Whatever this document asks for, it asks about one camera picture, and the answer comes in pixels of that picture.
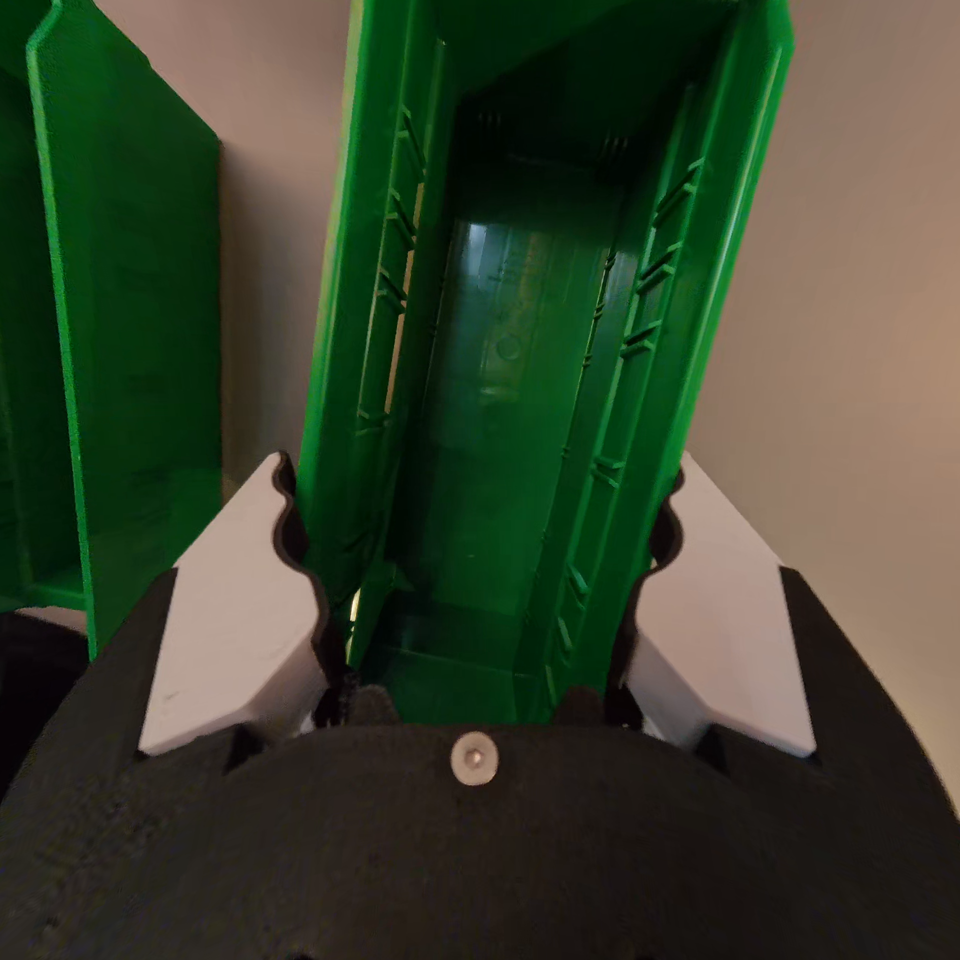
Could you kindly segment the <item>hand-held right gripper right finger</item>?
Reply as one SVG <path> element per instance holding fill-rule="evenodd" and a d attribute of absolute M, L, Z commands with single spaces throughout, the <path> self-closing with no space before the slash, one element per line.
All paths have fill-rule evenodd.
<path fill-rule="evenodd" d="M 623 726 L 693 750 L 725 727 L 799 759 L 817 748 L 780 558 L 690 453 L 634 584 L 607 695 Z"/>

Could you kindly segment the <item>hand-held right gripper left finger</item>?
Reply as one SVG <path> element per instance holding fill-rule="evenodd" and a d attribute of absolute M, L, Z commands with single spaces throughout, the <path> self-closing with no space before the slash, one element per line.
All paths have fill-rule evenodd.
<path fill-rule="evenodd" d="M 346 674 L 285 451 L 268 455 L 174 565 L 138 749 L 160 756 L 243 727 L 266 745 L 315 729 Z"/>

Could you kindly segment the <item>green plastic bin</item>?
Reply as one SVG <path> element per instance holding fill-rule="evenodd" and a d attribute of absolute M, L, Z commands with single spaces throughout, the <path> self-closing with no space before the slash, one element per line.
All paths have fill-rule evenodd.
<path fill-rule="evenodd" d="M 95 659 L 221 504 L 212 129 L 94 2 L 1 3 L 2 612 Z"/>
<path fill-rule="evenodd" d="M 401 721 L 603 692 L 794 51 L 782 1 L 351 2 L 298 465 Z"/>

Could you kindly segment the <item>black rounded object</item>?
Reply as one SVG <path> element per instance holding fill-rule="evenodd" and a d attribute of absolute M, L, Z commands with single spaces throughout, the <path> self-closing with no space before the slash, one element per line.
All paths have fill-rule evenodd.
<path fill-rule="evenodd" d="M 86 635 L 18 611 L 1 614 L 1 795 L 89 664 Z"/>

